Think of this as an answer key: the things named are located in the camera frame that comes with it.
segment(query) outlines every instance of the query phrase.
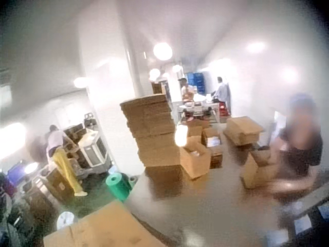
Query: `black shirt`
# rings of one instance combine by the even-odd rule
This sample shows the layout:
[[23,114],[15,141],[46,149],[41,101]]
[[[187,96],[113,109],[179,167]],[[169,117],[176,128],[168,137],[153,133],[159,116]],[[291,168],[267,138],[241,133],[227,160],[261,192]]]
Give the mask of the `black shirt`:
[[296,178],[307,176],[309,166],[320,164],[323,146],[320,132],[314,132],[311,146],[306,150],[297,149],[289,143],[291,138],[291,128],[289,127],[283,129],[279,137],[288,142],[289,148],[287,152],[284,152],[283,162],[296,175]]

